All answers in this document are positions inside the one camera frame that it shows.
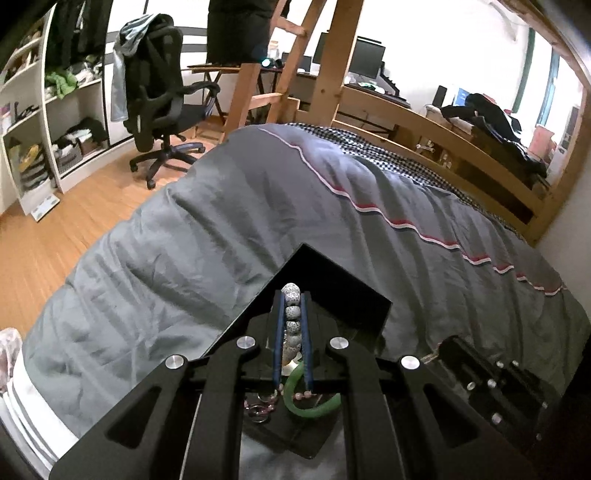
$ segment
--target plastic bag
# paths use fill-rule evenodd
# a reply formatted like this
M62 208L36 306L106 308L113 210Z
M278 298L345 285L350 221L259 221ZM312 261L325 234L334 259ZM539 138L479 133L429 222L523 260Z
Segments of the plastic bag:
M16 328L7 328L0 332L0 393L6 391L8 380L21 351L22 339Z

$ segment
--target bed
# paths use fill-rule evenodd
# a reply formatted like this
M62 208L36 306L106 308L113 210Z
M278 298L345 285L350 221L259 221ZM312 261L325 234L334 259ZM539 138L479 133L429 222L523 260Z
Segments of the bed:
M537 190L534 193L531 186L526 186L504 166L506 162L495 160L462 136L410 109L364 92L363 89L343 88L356 42L364 0L336 2L310 109L309 111L300 109L300 101L290 97L291 84L296 77L297 68L323 12L326 0L312 0L301 25L294 25L280 17L286 2L287 0L277 1L275 13L270 19L271 32L277 27L296 35L277 88L272 93L253 96L252 92L261 65L243 63L238 75L237 88L232 97L228 120L224 126L226 133L244 126L250 110L266 105L269 105L267 116L269 123L297 121L350 130L370 143L423 163L450 184L468 192L488 211L511 224L530 245L536 245L568 198L591 147L591 76L581 60L588 57L587 47L584 46L578 50L573 47L576 44L580 47L579 41L573 42L577 40L579 34L574 33L571 28L557 28L539 10L536 2L501 0L505 7L514 11L552 45L554 51L564 58L583 85L580 111L564 167L549 190L544 189L542 192ZM554 14L555 20L564 24L564 19L556 15L556 12ZM401 145L336 120L340 103L396 125L405 132L404 137L412 138L414 142ZM455 172L419 155L414 149L421 137L440 146L452 158L463 163L465 168Z
M30 478L164 358L203 354L303 242L392 302L382 356L457 334L559 394L579 366L589 319L510 225L350 132L246 127L98 240L25 338L0 418ZM340 423L314 461L243 434L241 478L344 478L343 455Z

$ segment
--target wooden ladder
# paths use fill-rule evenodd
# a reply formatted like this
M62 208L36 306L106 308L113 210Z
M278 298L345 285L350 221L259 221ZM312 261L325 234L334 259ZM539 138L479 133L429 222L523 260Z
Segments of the wooden ladder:
M274 93L253 95L252 93L255 90L256 81L261 72L261 64L243 63L240 66L236 89L234 90L230 111L224 125L224 136L237 128L243 127L246 123L248 112L255 108L271 105L267 122L277 122L280 119L280 113L282 111L288 109L292 112L293 116L295 110L299 107L299 100L289 99L287 97L288 89L291 81L296 76L298 65L300 64L300 60L304 55L308 42L310 41L310 34L318 22L318 18L322 13L326 0L312 0L306 13L306 17L301 25L296 25L281 16L286 1L287 0L278 0L277 2L275 11L271 17L270 34L273 34L273 31L277 27L296 35L297 38L289 56L287 57L281 77L277 83L277 91Z

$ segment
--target green bangle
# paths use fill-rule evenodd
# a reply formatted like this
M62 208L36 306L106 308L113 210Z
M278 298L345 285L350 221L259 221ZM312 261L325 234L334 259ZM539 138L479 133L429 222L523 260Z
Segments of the green bangle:
M300 378L304 375L304 362L300 363L295 370L287 377L287 381L285 382L285 386L283 388L283 403L287 407L287 410L292 412L294 415L305 419L317 419L319 417L323 417L328 415L330 412L336 410L340 407L340 394L337 393L334 397L332 397L329 401L324 402L323 404L318 405L317 407L313 408L306 408L305 410L302 408L298 408L294 405L294 391L296 389L297 383L300 381Z

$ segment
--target black box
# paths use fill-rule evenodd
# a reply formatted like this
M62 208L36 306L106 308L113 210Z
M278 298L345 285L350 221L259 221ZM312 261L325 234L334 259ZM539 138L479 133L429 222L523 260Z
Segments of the black box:
M391 302L307 244L300 245L276 275L209 348L243 335L251 318L271 310L276 290L293 282L309 291L320 315L337 322L340 335L355 339L373 352L378 347ZM332 432L339 411L308 420L289 412L280 401L269 421L255 424L245 417L244 431L274 450L289 449L314 458Z

